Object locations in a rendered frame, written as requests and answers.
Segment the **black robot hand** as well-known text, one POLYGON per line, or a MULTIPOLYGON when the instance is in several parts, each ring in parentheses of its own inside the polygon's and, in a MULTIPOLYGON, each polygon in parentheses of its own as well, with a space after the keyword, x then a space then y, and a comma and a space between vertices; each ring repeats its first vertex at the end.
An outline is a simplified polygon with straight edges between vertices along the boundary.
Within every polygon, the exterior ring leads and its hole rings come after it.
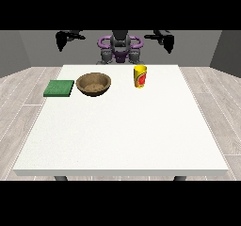
POLYGON ((145 35, 146 40, 156 40, 170 54, 174 47, 174 36, 167 30, 154 30, 152 35, 145 35))
POLYGON ((56 33, 56 46, 59 51, 62 51, 67 44, 68 39, 84 40, 86 37, 77 33, 59 31, 56 33))

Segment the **green square pad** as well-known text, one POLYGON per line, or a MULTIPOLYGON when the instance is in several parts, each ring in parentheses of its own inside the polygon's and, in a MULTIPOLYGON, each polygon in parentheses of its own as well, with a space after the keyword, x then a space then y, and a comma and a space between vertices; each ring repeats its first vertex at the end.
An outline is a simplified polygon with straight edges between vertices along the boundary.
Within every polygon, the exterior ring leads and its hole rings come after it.
POLYGON ((51 80, 44 93, 44 97, 69 97, 72 92, 73 80, 51 80))

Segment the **brown wooden bowl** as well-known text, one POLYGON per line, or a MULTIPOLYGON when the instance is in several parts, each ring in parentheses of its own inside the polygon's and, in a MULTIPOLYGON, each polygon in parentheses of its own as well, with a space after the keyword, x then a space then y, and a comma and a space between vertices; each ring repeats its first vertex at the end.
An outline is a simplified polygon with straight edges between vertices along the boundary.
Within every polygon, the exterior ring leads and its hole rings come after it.
POLYGON ((76 80, 75 85, 84 95, 96 97, 107 92, 111 78, 104 73, 86 73, 76 80))

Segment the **yellow cup with melon print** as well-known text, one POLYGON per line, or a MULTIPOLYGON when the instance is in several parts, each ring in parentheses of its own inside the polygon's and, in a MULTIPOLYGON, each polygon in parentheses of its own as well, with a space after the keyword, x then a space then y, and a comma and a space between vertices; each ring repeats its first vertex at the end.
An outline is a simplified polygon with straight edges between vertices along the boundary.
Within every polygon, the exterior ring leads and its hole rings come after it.
POLYGON ((134 83, 135 87, 142 89, 145 86, 147 76, 147 67, 145 65, 137 64, 134 67, 134 83))

